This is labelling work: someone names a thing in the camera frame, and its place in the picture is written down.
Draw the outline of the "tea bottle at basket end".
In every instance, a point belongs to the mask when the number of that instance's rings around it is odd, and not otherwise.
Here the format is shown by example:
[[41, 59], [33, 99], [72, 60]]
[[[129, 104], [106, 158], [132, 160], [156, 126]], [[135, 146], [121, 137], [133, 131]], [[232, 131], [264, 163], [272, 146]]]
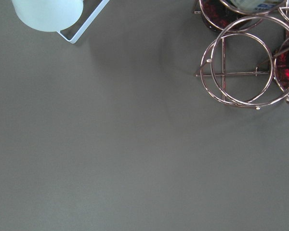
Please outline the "tea bottle at basket end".
[[248, 15], [264, 15], [283, 5], [283, 0], [200, 0], [201, 16], [208, 28], [225, 29]]

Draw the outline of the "copper wire bottle basket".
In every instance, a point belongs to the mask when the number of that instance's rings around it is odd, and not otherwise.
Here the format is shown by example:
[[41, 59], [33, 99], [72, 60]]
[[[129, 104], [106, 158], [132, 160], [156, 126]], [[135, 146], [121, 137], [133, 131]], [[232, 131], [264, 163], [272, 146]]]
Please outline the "copper wire bottle basket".
[[[244, 16], [221, 31], [210, 29], [215, 38], [205, 49], [195, 76], [216, 101], [256, 110], [289, 103], [289, 88], [284, 90], [276, 82], [273, 57], [284, 32], [289, 35], [289, 0], [284, 2], [268, 14]], [[202, 19], [199, 0], [194, 14]]]

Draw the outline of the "white cup drying rack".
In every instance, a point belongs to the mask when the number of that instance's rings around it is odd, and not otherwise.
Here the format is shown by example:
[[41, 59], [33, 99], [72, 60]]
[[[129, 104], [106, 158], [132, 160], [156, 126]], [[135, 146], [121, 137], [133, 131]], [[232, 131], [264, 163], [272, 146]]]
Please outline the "white cup drying rack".
[[67, 42], [75, 44], [108, 3], [109, 0], [84, 0], [80, 18], [57, 33]]

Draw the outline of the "tea bottle by robot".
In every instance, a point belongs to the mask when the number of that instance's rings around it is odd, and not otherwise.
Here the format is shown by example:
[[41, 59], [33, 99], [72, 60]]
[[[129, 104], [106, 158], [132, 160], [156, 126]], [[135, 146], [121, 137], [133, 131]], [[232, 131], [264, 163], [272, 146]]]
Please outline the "tea bottle by robot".
[[289, 35], [287, 32], [284, 32], [284, 41], [274, 50], [273, 57], [276, 65], [276, 82], [287, 90], [289, 88]]

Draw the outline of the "white plastic cup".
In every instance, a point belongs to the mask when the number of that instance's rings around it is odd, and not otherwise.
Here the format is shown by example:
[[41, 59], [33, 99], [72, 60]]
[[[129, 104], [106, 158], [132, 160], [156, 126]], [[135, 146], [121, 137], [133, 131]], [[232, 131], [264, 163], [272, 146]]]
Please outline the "white plastic cup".
[[82, 0], [13, 0], [18, 18], [32, 29], [56, 32], [72, 26], [81, 16]]

